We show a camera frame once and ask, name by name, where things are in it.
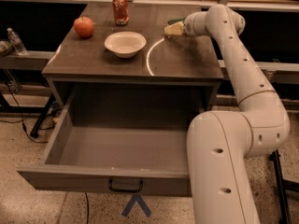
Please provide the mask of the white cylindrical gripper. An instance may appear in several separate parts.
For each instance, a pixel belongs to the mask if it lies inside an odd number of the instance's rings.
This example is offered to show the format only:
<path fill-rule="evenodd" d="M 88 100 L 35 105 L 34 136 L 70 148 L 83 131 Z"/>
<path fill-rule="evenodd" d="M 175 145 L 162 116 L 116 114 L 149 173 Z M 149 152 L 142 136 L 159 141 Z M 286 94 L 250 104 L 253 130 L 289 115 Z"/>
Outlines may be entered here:
<path fill-rule="evenodd" d="M 184 20 L 184 32 L 190 36 L 208 35 L 206 30 L 206 13 L 194 12 Z"/>

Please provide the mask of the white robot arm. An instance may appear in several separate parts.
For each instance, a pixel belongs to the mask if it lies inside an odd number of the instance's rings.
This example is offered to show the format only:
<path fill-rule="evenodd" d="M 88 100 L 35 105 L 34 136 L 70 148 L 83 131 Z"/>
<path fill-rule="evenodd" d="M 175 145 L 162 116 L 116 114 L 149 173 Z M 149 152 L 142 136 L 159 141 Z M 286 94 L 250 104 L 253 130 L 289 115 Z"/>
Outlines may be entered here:
<path fill-rule="evenodd" d="M 239 104 L 237 112 L 196 116 L 187 134 L 195 224 L 260 224 L 244 159 L 269 154 L 290 132 L 276 91 L 239 39 L 244 19 L 225 5 L 184 21 L 187 35 L 217 42 Z"/>

